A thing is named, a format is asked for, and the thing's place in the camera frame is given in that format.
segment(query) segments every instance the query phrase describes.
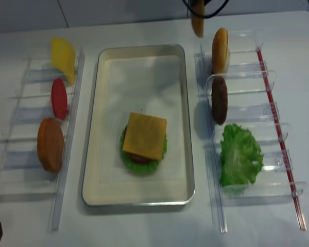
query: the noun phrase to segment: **metal tray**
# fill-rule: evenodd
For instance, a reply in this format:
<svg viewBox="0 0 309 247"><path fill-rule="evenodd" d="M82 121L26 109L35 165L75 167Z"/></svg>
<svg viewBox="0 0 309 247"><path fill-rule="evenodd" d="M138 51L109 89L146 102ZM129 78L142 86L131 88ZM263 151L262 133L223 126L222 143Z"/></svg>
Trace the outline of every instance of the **metal tray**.
<svg viewBox="0 0 309 247"><path fill-rule="evenodd" d="M123 164L130 112L167 119L167 154L155 173ZM195 191L184 50L160 45L104 50L98 61L82 197L89 206L184 205Z"/></svg>

